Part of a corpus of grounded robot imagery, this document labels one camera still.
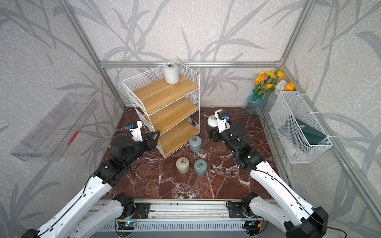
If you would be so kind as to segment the blue-grey tea canister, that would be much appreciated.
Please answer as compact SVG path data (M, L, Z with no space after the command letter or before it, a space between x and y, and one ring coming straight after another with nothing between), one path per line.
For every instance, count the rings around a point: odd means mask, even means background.
M198 176L204 176L207 172L207 162L203 159L195 161L194 171Z
M202 139L199 136L193 136L189 139L190 150L192 152L199 152L201 150Z

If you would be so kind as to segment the beige tea canister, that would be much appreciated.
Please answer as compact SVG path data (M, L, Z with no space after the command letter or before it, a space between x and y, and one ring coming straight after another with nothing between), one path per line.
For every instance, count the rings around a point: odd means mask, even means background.
M186 174L190 170L190 162L186 157L180 157L176 161L176 168L179 173Z

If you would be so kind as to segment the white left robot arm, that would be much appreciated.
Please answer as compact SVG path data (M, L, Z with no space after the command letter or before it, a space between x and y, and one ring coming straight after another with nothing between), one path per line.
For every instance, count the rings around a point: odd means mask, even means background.
M111 158L90 176L84 188L51 220L39 229L29 229L24 238L89 238L109 221L130 217L136 212L134 199L121 193L105 208L87 219L83 217L93 205L108 193L128 172L143 153L156 148L160 132L141 134L131 129L110 145Z

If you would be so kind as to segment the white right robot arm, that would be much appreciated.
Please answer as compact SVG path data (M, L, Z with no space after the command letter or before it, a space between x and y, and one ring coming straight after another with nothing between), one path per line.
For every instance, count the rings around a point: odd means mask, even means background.
M250 146L249 133L241 124L219 131L205 124L209 139L222 141L233 153L233 161L256 180L277 206L251 192L241 202L246 216L260 216L281 229L288 238L322 238L326 234L328 213L322 207L314 208L299 196L273 170L258 151Z

